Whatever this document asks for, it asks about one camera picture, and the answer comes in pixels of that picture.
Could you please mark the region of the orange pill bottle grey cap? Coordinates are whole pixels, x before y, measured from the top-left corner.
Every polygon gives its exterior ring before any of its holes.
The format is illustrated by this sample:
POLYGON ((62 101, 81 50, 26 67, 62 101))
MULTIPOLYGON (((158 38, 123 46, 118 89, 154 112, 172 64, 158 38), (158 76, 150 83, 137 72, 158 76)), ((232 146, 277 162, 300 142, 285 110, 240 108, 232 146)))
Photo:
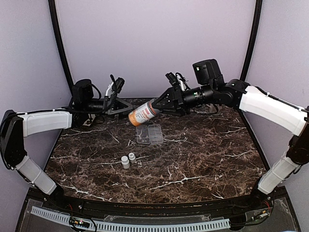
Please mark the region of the orange pill bottle grey cap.
POLYGON ((158 109, 153 108, 154 101, 155 99, 151 99, 129 113, 128 119, 133 126, 137 127, 160 113, 158 109))

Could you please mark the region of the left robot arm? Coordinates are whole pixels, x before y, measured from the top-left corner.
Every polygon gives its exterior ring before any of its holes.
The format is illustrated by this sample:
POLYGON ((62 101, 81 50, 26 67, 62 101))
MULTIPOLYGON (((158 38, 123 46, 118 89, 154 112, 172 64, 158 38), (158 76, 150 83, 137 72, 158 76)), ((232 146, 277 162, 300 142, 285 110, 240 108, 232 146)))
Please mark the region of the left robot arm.
POLYGON ((24 138, 46 131, 90 126, 96 117, 124 115, 133 108, 118 97, 125 80, 111 76, 105 95, 94 98, 97 87, 89 79, 72 86, 68 106, 51 110, 17 113, 5 112, 0 125, 0 155, 8 170, 17 170, 33 186, 50 196, 49 203, 58 211, 68 207, 68 199, 59 192, 62 188, 27 154, 24 138))

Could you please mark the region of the square floral ceramic plate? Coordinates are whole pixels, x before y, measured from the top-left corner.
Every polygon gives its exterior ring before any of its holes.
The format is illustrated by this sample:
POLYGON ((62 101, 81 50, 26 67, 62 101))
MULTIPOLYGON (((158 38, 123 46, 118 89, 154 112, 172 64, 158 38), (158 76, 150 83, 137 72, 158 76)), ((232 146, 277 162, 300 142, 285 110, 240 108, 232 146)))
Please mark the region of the square floral ceramic plate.
POLYGON ((90 127, 93 124, 93 119, 88 119, 83 123, 83 126, 90 127))

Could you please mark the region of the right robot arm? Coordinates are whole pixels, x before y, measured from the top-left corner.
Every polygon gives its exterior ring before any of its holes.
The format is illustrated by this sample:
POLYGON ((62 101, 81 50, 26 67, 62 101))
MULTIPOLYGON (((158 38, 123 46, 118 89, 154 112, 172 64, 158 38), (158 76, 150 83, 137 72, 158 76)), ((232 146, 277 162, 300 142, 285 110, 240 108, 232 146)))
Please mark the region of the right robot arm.
POLYGON ((215 59, 197 62, 193 64, 193 69, 200 87, 182 90, 176 75, 167 73, 171 87, 153 102, 153 108, 164 114, 183 116, 196 106, 225 105, 265 118, 293 134, 288 150, 260 178, 255 192, 246 200, 246 205, 256 210, 265 202, 265 195, 309 162, 309 110, 239 79, 226 83, 215 59))

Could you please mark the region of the black left frame post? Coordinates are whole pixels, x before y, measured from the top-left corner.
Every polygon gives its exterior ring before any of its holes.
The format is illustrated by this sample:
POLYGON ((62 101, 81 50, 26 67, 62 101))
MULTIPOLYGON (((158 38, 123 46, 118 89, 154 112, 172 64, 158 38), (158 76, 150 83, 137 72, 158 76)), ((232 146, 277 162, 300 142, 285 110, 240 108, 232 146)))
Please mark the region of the black left frame post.
POLYGON ((65 52, 65 48, 64 48, 64 44, 62 40, 62 34, 60 31, 60 24, 59 24, 59 19, 57 15, 57 9, 56 9, 56 1, 48 0, 48 5, 49 5, 49 12, 50 12, 50 17, 51 17, 51 22, 52 22, 52 27, 54 31, 54 37, 56 41, 58 54, 60 57, 64 75, 66 78, 66 82, 70 90, 70 94, 72 96, 72 87, 74 83, 73 83, 73 78, 70 72, 69 63, 67 60, 67 56, 66 56, 66 52, 65 52))

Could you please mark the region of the white pill bottle front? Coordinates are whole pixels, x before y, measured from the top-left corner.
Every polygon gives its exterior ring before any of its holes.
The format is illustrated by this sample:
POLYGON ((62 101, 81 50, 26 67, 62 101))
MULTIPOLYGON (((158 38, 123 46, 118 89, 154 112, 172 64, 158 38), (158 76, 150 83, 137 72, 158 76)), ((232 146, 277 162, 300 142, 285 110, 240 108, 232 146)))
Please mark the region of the white pill bottle front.
POLYGON ((130 168, 130 161, 127 156, 122 156, 121 157, 121 164, 124 169, 129 169, 130 168))

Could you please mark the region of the white pill bottle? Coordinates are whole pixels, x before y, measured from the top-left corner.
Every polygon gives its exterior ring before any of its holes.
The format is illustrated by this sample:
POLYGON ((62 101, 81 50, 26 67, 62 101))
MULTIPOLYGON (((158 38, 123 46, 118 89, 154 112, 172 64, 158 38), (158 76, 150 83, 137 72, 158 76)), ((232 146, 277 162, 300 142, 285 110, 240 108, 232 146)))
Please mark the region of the white pill bottle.
POLYGON ((132 163, 135 163, 137 160, 136 160, 136 155, 135 155, 135 153, 133 153, 133 152, 130 152, 129 154, 128 154, 128 158, 129 158, 129 160, 130 160, 130 162, 132 162, 132 163))
POLYGON ((130 168, 130 161, 127 156, 122 156, 121 157, 121 164, 124 169, 129 169, 130 168))

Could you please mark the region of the white pill bottle rear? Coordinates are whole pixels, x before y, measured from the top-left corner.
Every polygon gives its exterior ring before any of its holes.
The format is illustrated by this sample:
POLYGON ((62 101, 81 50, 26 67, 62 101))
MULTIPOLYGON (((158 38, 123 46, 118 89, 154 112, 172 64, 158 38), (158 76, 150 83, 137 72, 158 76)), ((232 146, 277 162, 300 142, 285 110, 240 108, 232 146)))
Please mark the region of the white pill bottle rear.
POLYGON ((128 154, 128 158, 129 158, 129 160, 130 160, 130 162, 132 162, 132 163, 135 163, 137 160, 136 160, 136 155, 135 155, 135 153, 133 153, 133 152, 130 152, 129 154, 128 154))

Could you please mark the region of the clear plastic pill organizer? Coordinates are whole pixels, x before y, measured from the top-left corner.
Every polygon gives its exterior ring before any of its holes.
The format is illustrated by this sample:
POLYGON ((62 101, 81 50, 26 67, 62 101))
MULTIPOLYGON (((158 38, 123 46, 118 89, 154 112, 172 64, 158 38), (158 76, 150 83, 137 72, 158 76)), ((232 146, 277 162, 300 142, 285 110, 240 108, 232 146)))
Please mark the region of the clear plastic pill organizer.
POLYGON ((142 145, 159 145, 164 142, 159 124, 140 125, 136 127, 136 140, 142 145))

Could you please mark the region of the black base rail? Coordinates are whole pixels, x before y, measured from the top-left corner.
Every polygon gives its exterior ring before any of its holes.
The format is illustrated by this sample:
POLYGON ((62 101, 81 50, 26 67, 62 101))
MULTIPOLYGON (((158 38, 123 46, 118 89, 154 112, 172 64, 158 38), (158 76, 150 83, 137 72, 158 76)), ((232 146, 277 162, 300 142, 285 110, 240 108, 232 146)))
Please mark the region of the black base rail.
POLYGON ((138 204, 138 203, 114 203, 96 200, 88 200, 64 196, 66 203, 73 207, 64 208, 66 213, 72 212, 74 216, 85 215, 87 218, 103 218, 104 216, 132 216, 132 217, 180 217, 210 214, 220 217, 237 217, 250 211, 244 206, 249 195, 240 197, 205 201, 197 203, 171 203, 171 204, 138 204))

